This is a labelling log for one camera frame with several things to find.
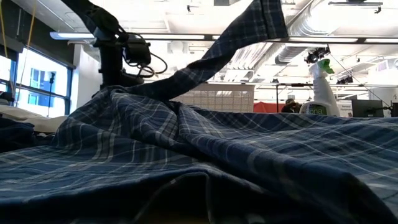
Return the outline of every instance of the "blue plaid fabric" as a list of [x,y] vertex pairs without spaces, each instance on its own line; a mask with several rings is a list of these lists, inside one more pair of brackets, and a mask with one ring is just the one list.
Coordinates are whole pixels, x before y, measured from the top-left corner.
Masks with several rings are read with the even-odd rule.
[[286,37],[254,0],[173,77],[99,92],[51,146],[0,154],[1,223],[133,223],[157,203],[210,223],[398,223],[398,119],[220,113],[170,102],[249,44]]

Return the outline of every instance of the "ceiling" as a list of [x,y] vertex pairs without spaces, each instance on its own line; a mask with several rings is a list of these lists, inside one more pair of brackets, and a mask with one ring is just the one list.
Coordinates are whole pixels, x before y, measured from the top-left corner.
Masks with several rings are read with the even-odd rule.
[[[32,12],[34,1],[13,0],[27,12]],[[37,0],[36,17],[59,32],[88,32],[81,20],[61,0]],[[251,0],[91,0],[116,16],[128,31],[138,33],[173,34],[220,34],[250,4]],[[382,11],[375,14],[375,7],[331,6],[329,0],[281,0],[290,35],[323,36],[398,36],[398,20],[391,19],[398,13],[398,1],[383,0]],[[158,78],[169,77],[177,69],[203,56],[212,42],[184,42],[180,54],[170,51],[173,43],[151,41],[151,52],[164,58],[168,71]],[[347,75],[345,69],[354,68],[355,83],[376,82],[398,84],[398,78],[384,80],[371,78],[377,63],[389,58],[398,58],[396,45],[330,45],[331,67],[335,74],[330,83]],[[95,56],[88,45],[85,50]],[[290,47],[258,43],[240,49],[230,63],[217,74],[214,82],[269,83],[277,78],[280,83],[311,82],[308,66],[303,61],[313,47],[301,45]],[[281,52],[289,54],[285,65],[275,64]],[[152,60],[155,70],[162,70],[160,61]],[[391,68],[390,73],[397,73]],[[257,86],[255,98],[275,98],[274,91],[261,90]],[[294,91],[299,97],[307,94]]]

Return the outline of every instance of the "spray bottle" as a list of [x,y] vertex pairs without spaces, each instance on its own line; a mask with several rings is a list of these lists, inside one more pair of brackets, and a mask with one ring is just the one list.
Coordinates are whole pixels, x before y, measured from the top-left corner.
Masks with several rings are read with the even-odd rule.
[[302,105],[300,113],[340,116],[337,102],[326,77],[333,74],[330,59],[322,59],[311,65],[309,72],[313,76],[314,101]]

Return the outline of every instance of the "ventilation pipe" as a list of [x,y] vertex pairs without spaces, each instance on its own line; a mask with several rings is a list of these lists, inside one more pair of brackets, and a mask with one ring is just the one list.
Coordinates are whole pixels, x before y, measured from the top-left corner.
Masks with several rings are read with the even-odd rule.
[[[329,17],[333,15],[333,7],[328,5],[328,1],[312,0],[300,13],[293,23],[288,26],[289,36],[314,36],[329,35],[339,28],[339,22],[333,22]],[[268,77],[274,76],[282,71],[291,60],[300,55],[307,47],[291,47],[289,44],[272,44],[268,51],[254,67],[254,73],[262,75],[267,71]],[[264,64],[278,64],[280,67],[269,69]]]

